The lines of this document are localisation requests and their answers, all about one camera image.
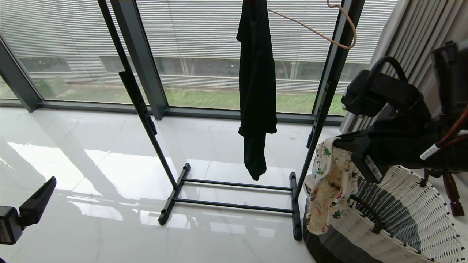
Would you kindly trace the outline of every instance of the cream floral garment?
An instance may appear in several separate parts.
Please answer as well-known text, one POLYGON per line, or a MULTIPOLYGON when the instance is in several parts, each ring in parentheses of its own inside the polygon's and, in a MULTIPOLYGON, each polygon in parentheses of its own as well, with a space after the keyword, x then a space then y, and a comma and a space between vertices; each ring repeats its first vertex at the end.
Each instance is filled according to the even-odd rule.
POLYGON ((334 220, 351 205, 351 194, 356 193, 358 169, 351 161, 351 153, 333 147, 336 138, 328 138, 319 144, 315 153, 312 174, 304 180, 309 196, 306 215, 307 229, 313 234, 323 234, 334 220))

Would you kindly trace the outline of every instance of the tile floor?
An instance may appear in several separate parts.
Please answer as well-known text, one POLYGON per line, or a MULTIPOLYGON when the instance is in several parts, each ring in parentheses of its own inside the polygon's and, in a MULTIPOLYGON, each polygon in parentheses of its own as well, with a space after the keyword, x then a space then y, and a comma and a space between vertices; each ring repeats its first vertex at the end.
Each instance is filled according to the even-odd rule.
MULTIPOLYGON (((175 176, 253 183, 243 165, 239 122, 166 117, 158 141, 175 176)), ((308 125, 279 124, 267 135, 268 170, 259 184, 289 186, 300 173, 308 125)), ((339 130, 326 127, 321 140, 339 130)), ((0 205, 19 207, 51 176, 56 190, 41 222, 13 246, 8 263, 314 262, 292 236, 290 216, 176 205, 168 224, 158 217, 172 191, 137 115, 0 109, 0 205)), ((456 178, 468 207, 468 180, 456 178)), ((431 182, 443 195, 443 184, 431 182)), ((185 185, 183 198, 290 208, 287 194, 185 185)), ((305 194, 300 197, 303 212, 305 194)), ((468 237, 467 218, 455 219, 468 237)))

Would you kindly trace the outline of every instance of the white slatted building facade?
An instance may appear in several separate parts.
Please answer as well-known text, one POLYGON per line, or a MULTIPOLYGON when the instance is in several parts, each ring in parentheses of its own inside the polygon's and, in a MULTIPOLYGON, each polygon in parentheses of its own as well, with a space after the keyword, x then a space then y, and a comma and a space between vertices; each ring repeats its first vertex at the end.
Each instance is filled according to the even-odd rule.
MULTIPOLYGON (((366 0, 358 43, 347 63, 367 67, 396 2, 366 0)), ((238 88, 235 75, 199 75, 189 68, 196 66, 190 65, 195 59, 239 59, 240 43, 235 37, 241 0, 137 0, 137 4, 153 56, 172 58, 181 67, 176 73, 158 68, 165 87, 238 88)), ((328 36, 333 34, 338 11, 329 9, 325 0, 268 0, 268 6, 328 36)), ((301 77, 299 63, 323 64, 329 43, 273 13, 269 13, 269 20, 275 61, 292 64, 288 77, 277 78, 278 91, 316 91, 319 79, 301 77)), ((103 57, 117 58, 117 52, 94 0, 0 0, 0 32, 20 59, 61 57, 68 65, 69 72, 29 71, 32 80, 60 76, 72 83, 121 83, 118 74, 104 64, 103 57)), ((338 92, 348 83, 341 81, 338 92)))

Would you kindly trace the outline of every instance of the woven basket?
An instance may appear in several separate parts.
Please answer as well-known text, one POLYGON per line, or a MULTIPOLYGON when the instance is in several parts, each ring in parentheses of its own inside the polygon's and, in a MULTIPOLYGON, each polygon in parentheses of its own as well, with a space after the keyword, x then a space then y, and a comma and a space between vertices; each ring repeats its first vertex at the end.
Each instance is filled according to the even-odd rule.
POLYGON ((464 261, 447 205, 410 170, 392 167, 380 184, 361 175, 354 208, 321 235, 304 227, 307 248, 318 263, 454 263, 464 261))

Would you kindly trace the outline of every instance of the clothes hanger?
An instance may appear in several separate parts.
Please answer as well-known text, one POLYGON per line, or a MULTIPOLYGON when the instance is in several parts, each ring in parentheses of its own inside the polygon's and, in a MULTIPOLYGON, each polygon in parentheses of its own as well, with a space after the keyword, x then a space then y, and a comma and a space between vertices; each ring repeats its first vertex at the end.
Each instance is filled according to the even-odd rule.
POLYGON ((336 8, 336 7, 339 8, 339 9, 340 9, 340 12, 342 12, 342 13, 344 14, 344 16, 346 17, 346 20, 347 20, 348 23, 350 24, 351 29, 352 29, 353 34, 354 34, 354 38, 353 38, 354 40, 353 40, 353 43, 352 43, 350 46, 342 45, 342 44, 336 42, 335 40, 333 40, 333 39, 331 39, 331 38, 329 38, 329 37, 323 35, 322 33, 320 33, 320 32, 318 32, 318 31, 314 30, 313 28, 311 28, 311 27, 305 25, 304 23, 302 23, 302 22, 300 22, 300 21, 297 21, 296 19, 291 18, 291 17, 289 17, 289 16, 287 16, 287 15, 283 15, 283 14, 281 14, 281 13, 279 13, 279 12, 276 12, 276 11, 274 11, 274 10, 271 10, 271 9, 268 9, 268 11, 270 11, 270 12, 272 12, 272 13, 275 13, 275 14, 277 14, 277 15, 279 15, 279 16, 282 16, 282 17, 284 17, 284 18, 286 18, 286 19, 289 19, 289 20, 291 20, 291 21, 293 21, 293 22, 298 23, 299 25, 301 25, 301 26, 307 28, 308 30, 310 30, 310 31, 312 31, 312 32, 314 32, 314 33, 316 33, 317 35, 321 36, 322 38, 324 38, 324 39, 330 41, 331 43, 333 43, 333 44, 335 44, 335 45, 337 45, 337 46, 339 46, 339 47, 341 47, 341 48, 343 48, 343 49, 349 50, 349 49, 353 48, 354 45, 356 44, 356 38, 357 38, 356 26, 355 26, 354 23, 351 21, 351 18, 348 16, 348 14, 347 14, 346 11, 343 9, 343 7, 341 7, 340 5, 331 5, 331 4, 330 4, 330 0, 327 0, 327 6, 328 6, 329 8, 336 8))

